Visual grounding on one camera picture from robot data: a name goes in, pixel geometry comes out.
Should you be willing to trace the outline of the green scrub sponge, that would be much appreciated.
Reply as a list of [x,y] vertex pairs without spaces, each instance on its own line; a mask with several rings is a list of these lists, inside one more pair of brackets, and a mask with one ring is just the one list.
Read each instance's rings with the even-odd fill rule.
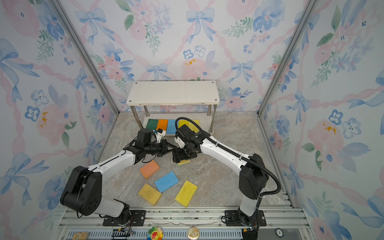
[[156,131],[159,120],[157,119],[149,119],[146,125],[146,129],[151,131]]

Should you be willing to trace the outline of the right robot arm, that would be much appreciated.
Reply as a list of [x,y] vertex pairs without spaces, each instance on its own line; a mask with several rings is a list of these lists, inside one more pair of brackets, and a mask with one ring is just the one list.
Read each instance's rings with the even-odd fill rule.
[[238,209],[240,223],[247,227],[261,225],[259,207],[263,198],[262,190],[271,177],[261,156],[242,154],[217,141],[209,133],[196,133],[187,125],[177,129],[175,141],[179,145],[173,150],[173,160],[176,163],[205,154],[232,169],[239,176],[239,189],[242,193],[242,202]]

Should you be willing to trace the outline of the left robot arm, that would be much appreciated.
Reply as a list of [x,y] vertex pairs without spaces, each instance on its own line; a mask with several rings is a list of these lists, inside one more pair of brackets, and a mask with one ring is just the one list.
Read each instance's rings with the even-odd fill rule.
[[77,212],[78,217],[97,214],[128,221],[130,206],[104,198],[103,183],[120,171],[141,162],[147,155],[162,157],[177,147],[163,138],[163,133],[141,129],[137,136],[115,156],[98,164],[73,169],[60,198],[61,205]]

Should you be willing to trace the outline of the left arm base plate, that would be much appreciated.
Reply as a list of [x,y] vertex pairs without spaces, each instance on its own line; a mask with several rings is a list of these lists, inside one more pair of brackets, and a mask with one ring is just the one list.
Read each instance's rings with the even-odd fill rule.
[[143,227],[146,219],[145,210],[129,210],[122,212],[119,217],[106,216],[103,221],[104,227]]

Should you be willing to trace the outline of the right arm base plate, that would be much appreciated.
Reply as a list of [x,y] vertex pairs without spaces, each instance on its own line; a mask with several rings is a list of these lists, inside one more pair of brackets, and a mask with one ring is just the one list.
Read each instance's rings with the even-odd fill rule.
[[254,213],[251,217],[242,213],[240,210],[226,210],[221,221],[227,227],[265,227],[267,225],[266,217],[263,211],[259,210],[258,215]]

